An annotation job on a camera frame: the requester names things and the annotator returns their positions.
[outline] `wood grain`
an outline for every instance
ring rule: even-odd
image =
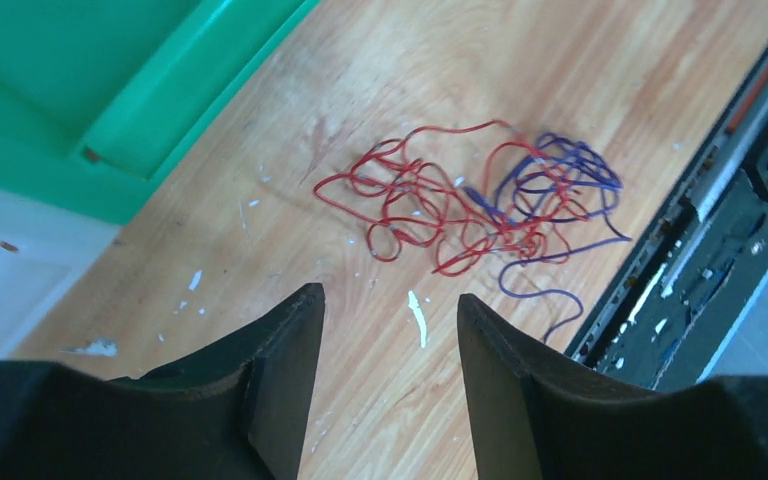
[[[315,201],[313,184],[412,127],[499,117],[602,152],[626,184],[615,222],[635,236],[767,41],[768,1],[323,0],[15,355],[138,376],[322,282],[327,319],[301,478],[474,479],[458,295],[478,294],[534,335],[573,306],[505,297],[498,260],[457,279],[430,275],[426,251],[378,263],[361,227]],[[448,148],[437,160],[475,181],[470,152],[489,141],[428,148]],[[604,234],[570,235],[583,244]],[[516,286],[567,288],[590,308],[630,248],[529,267]],[[408,290],[431,299],[425,349]],[[118,342],[116,358],[60,353],[102,336]]]

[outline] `green bin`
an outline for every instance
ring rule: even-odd
[[[127,223],[315,0],[0,0],[0,189]]]

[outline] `wire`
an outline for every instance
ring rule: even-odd
[[[462,135],[492,127],[510,131],[513,138],[487,156],[480,189],[456,186],[440,165],[421,158],[412,159],[408,154],[411,140],[420,134]],[[484,255],[513,255],[514,260],[499,274],[499,287],[504,293],[520,299],[556,294],[573,300],[578,307],[575,315],[547,330],[543,335],[543,341],[547,342],[558,328],[583,314],[583,303],[563,289],[514,292],[505,286],[505,275],[516,266],[525,267],[537,262],[564,263],[572,255],[631,239],[620,233],[609,219],[619,205],[623,185],[601,156],[584,142],[573,142],[551,132],[538,137],[535,144],[529,143],[511,124],[502,120],[462,129],[423,126],[402,139],[388,139],[375,145],[348,171],[317,183],[313,193],[328,205],[366,223],[367,247],[372,256],[382,262],[398,259],[405,244],[434,248],[432,273],[456,277],[470,270]],[[524,157],[491,190],[494,162],[508,150],[519,150]],[[335,182],[345,183],[360,197],[380,199],[377,211],[364,214],[325,196],[323,189]],[[598,191],[601,202],[595,210],[588,210],[581,200],[591,191]],[[396,213],[397,204],[404,201],[419,209],[410,215]],[[613,238],[572,248],[558,229],[561,225],[588,222],[598,217],[604,219]],[[376,244],[376,231],[391,238],[394,243],[392,253],[385,254]],[[563,245],[562,251],[550,249],[554,242]],[[446,246],[453,246],[457,253],[444,254]]]

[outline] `tangled red thread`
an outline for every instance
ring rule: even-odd
[[[552,201],[543,201],[535,207],[527,196],[527,192],[517,193],[514,202],[504,209],[481,208],[475,202],[475,194],[459,190],[448,174],[440,165],[425,161],[421,158],[411,159],[407,150],[410,141],[425,132],[443,134],[467,134],[490,127],[501,127],[509,130],[513,138],[496,147],[484,162],[484,173],[481,182],[480,195],[487,198],[490,172],[493,162],[502,150],[520,149],[523,154],[535,159],[540,170],[537,175],[551,180],[553,187]],[[560,239],[567,251],[569,242],[558,231],[557,221],[560,217],[586,221],[589,212],[572,196],[574,182],[569,178],[570,166],[542,161],[551,157],[537,147],[528,143],[526,138],[518,133],[509,123],[502,120],[491,120],[470,128],[444,128],[423,126],[410,132],[403,139],[385,140],[370,149],[361,159],[352,165],[347,172],[338,173],[319,182],[313,189],[314,195],[320,200],[332,205],[369,225],[366,230],[366,244],[373,257],[382,262],[392,262],[401,254],[404,245],[417,247],[434,247],[436,266],[433,273],[455,277],[472,268],[482,256],[488,253],[511,253],[520,259],[530,259],[545,256],[548,249],[548,232]],[[374,164],[381,167],[386,175],[372,176],[366,173],[364,167]],[[345,181],[348,187],[358,196],[364,198],[380,198],[381,206],[376,216],[365,215],[348,204],[340,203],[323,195],[322,190],[339,181]],[[412,215],[397,214],[393,206],[400,200],[412,202],[417,211]],[[525,205],[529,210],[537,209],[536,214],[528,214],[523,218],[521,208]],[[380,246],[373,244],[373,234],[376,229],[389,232],[395,243],[392,254],[384,254]],[[456,250],[451,255],[443,254],[443,246],[448,238],[457,239]],[[555,258],[553,263],[562,263],[566,258]]]

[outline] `wooden surface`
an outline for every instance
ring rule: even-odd
[[[572,305],[506,298],[497,259],[457,279],[432,276],[427,251],[378,263],[361,227],[315,201],[313,184],[415,126],[499,117],[602,152],[626,185],[615,223],[635,236],[767,41],[768,1],[323,0],[16,356],[139,376],[322,282],[327,319],[301,478],[474,479],[458,295],[478,294],[534,335]],[[488,141],[438,160],[475,181],[469,153]],[[570,238],[604,234],[588,227]],[[589,308],[630,248],[529,267],[517,286],[567,288]],[[409,290],[428,321],[425,349]],[[552,346],[574,332],[559,331]],[[98,337],[114,339],[118,356],[60,353]]]

